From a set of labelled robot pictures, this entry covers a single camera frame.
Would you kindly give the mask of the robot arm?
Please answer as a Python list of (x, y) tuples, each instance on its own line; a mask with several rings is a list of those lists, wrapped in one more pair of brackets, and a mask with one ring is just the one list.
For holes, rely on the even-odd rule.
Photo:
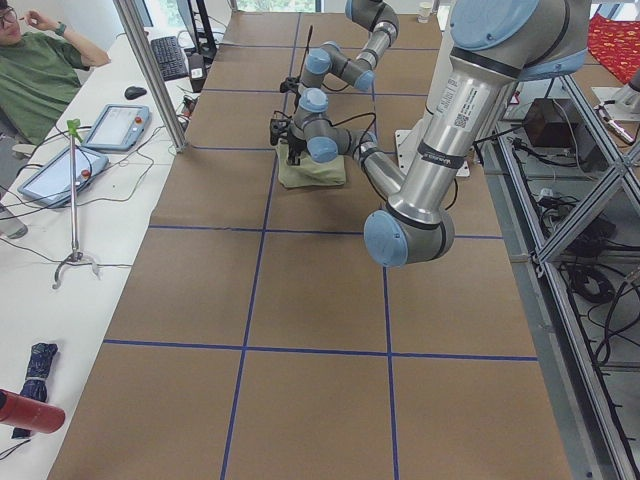
[(345, 16), (369, 32), (368, 40), (358, 55), (349, 58), (333, 41), (308, 48), (303, 54), (300, 72), (281, 82), (281, 93), (293, 92), (299, 100), (305, 90), (320, 89), (328, 74), (358, 91), (371, 89), (375, 69), (398, 37), (398, 16), (390, 5), (379, 0), (349, 0), (345, 4)]
[(364, 130), (335, 126), (321, 86), (334, 75), (357, 90), (369, 89), (384, 52), (399, 34), (393, 8), (382, 1), (350, 1), (346, 16), (370, 34), (359, 55), (346, 57), (327, 42), (312, 49), (300, 74), (283, 82), (294, 92), (292, 116), (272, 119), (270, 142), (286, 145), (288, 161), (302, 155), (327, 163), (353, 158), (384, 199), (364, 225), (370, 256), (385, 267), (443, 256), (454, 225), (443, 200), (507, 86), (554, 78), (581, 68), (587, 53), (590, 5), (586, 1), (459, 1), (451, 11), (451, 65), (431, 118), (422, 125), (407, 171), (402, 171)]

